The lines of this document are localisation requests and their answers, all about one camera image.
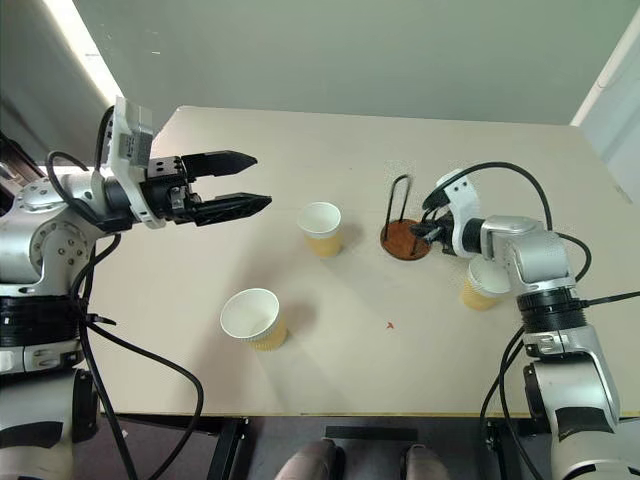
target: floor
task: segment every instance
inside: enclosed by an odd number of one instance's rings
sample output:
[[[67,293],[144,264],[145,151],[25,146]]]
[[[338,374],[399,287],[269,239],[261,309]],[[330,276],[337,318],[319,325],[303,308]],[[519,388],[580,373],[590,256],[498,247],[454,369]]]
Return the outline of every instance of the floor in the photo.
[[[476,421],[451,418],[405,417],[259,417],[252,418],[250,434],[231,480],[272,480],[298,447],[325,435],[327,426],[372,426],[417,430],[419,443],[434,450],[449,469],[451,480],[478,477],[473,450]],[[148,478],[180,437],[179,430],[122,422],[126,441],[140,478]],[[334,439],[346,453],[345,480],[399,479],[399,461],[410,441]],[[547,436],[523,439],[525,448],[544,478],[550,478]],[[169,468],[166,480],[205,479],[216,437],[194,434]],[[101,419],[96,437],[75,448],[75,480],[125,478],[108,425]],[[490,478],[497,476],[493,456],[487,457]],[[523,472],[523,479],[532,478]]]

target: light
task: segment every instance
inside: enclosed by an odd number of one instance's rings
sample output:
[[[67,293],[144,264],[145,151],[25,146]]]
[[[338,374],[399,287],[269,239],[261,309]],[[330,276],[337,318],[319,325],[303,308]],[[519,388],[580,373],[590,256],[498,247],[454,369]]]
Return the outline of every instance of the light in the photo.
[[[104,63],[98,47],[91,38],[72,0],[42,0],[53,16],[69,48],[85,72],[104,97],[106,105],[113,105],[122,91]]]

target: table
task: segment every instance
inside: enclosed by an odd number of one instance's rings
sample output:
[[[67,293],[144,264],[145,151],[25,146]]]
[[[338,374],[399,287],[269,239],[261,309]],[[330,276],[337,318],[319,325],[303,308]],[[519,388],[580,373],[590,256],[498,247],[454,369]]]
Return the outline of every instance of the table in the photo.
[[[555,229],[592,249],[583,298],[640,285],[638,209],[573,127],[180,107],[154,140],[152,157],[225,149],[259,163],[239,175],[199,179],[195,191],[203,198],[266,194],[273,203],[210,227],[136,226],[97,268],[91,304],[118,322],[114,333],[196,374],[207,415],[477,416],[519,314],[514,301],[486,312],[466,308],[458,298],[463,259],[436,248],[401,262],[382,250],[389,188],[403,173],[414,178],[406,216],[418,218],[443,174],[490,160],[517,163],[545,188]],[[543,218],[534,190],[515,173],[471,178],[486,216]],[[314,257],[295,223],[317,200],[343,212],[345,247],[335,258]],[[568,249],[577,271],[581,252]],[[276,351],[255,352],[219,326],[226,299],[251,287],[280,299],[290,333]],[[640,413],[637,311],[634,301],[586,311],[626,416]],[[118,411],[192,412],[195,393],[186,380],[98,337],[92,343]],[[528,415],[525,363],[523,356],[507,378],[514,415]],[[489,411],[497,414],[498,402]]]

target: paper cup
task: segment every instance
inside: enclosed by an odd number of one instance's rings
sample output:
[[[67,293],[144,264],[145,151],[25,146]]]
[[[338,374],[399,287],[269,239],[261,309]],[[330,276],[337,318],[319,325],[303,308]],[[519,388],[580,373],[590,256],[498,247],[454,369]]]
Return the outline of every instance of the paper cup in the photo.
[[[280,304],[273,292],[250,288],[227,300],[220,325],[227,335],[256,350],[274,350],[287,337],[287,326],[279,312]]]
[[[487,310],[500,301],[511,290],[509,276],[495,262],[476,255],[469,262],[467,278],[460,297],[464,304],[474,310]]]
[[[342,248],[340,210],[327,202],[310,203],[298,216],[307,245],[319,257],[333,257]]]

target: gray wall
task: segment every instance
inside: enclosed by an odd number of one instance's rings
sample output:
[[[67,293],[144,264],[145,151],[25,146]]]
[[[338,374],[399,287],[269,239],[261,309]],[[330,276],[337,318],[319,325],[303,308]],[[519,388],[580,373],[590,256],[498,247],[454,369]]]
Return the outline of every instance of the gray wall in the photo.
[[[38,163],[64,150],[93,163],[104,100],[41,0],[0,0],[0,128]]]
[[[124,94],[568,123],[638,0],[75,0]]]

